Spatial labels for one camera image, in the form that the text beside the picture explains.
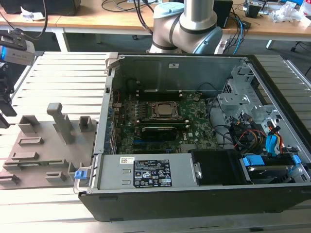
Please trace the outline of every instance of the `green circuit board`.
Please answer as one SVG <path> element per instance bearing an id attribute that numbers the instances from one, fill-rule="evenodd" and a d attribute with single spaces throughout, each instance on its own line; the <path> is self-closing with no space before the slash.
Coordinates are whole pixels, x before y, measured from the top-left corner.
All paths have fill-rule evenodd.
<path id="1" fill-rule="evenodd" d="M 116 128 L 118 130 L 118 154 L 137 153 L 187 153 L 192 149 L 217 148 L 217 140 L 212 128 L 206 119 L 207 106 L 204 99 L 199 99 L 196 93 L 183 93 L 180 101 L 171 101 L 178 109 L 178 117 L 186 117 L 189 121 L 188 127 L 179 129 L 174 140 L 170 141 L 144 141 L 141 138 L 140 126 L 137 120 L 141 119 L 141 106 L 144 106 L 143 116 L 152 118 L 155 115 L 152 110 L 157 102 L 139 101 L 132 96 L 122 100 L 122 107 L 117 111 Z"/>

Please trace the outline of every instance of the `cpu socket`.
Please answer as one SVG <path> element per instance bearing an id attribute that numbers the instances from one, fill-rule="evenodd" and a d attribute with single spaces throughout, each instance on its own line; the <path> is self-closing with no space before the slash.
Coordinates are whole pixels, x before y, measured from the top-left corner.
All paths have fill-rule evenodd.
<path id="1" fill-rule="evenodd" d="M 178 118 L 176 102 L 157 102 L 152 104 L 152 118 Z"/>

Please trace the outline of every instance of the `motherboard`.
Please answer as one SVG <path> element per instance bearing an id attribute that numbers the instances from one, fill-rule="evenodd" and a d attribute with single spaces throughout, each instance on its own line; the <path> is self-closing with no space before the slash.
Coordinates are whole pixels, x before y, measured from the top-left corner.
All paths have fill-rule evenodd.
<path id="1" fill-rule="evenodd" d="M 187 153 L 217 148 L 199 93 L 128 95 L 114 104 L 117 154 Z"/>

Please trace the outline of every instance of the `power supply label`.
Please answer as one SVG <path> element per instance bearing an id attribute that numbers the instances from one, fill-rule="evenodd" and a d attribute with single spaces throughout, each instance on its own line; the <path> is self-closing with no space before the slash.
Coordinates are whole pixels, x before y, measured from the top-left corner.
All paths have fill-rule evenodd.
<path id="1" fill-rule="evenodd" d="M 135 160 L 133 184 L 135 188 L 171 187 L 170 161 Z"/>

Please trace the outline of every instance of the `robotic arm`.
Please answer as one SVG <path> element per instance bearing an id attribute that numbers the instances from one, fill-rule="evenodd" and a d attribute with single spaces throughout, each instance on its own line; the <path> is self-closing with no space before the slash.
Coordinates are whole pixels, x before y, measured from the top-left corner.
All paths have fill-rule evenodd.
<path id="1" fill-rule="evenodd" d="M 10 95 L 14 93 L 14 85 L 10 78 L 9 63 L 32 65 L 35 59 L 35 48 L 33 43 L 26 41 L 18 30 L 0 33 L 0 36 L 0 128 L 6 129 L 10 124 L 2 114 L 7 117 L 17 115 L 11 106 Z"/>
<path id="2" fill-rule="evenodd" d="M 216 26 L 214 0 L 166 2 L 155 7 L 151 53 L 214 53 L 223 32 Z"/>

